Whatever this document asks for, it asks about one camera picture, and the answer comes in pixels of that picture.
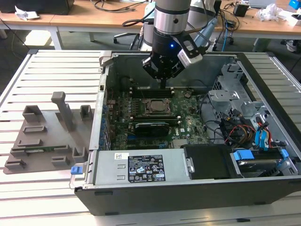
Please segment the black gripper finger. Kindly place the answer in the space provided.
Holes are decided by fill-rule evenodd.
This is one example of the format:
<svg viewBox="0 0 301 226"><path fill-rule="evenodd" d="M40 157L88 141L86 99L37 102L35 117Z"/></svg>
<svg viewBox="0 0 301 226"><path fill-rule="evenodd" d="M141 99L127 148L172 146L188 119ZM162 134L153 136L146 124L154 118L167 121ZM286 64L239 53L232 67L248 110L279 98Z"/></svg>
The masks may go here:
<svg viewBox="0 0 301 226"><path fill-rule="evenodd" d="M175 78L179 73L181 73L185 67L179 61L174 65L168 65L164 69L164 89L166 88L166 81L170 78Z"/></svg>
<svg viewBox="0 0 301 226"><path fill-rule="evenodd" d="M160 89L164 89L164 78L161 76L158 67L154 64L152 57L142 61L143 69L153 78L159 80Z"/></svg>

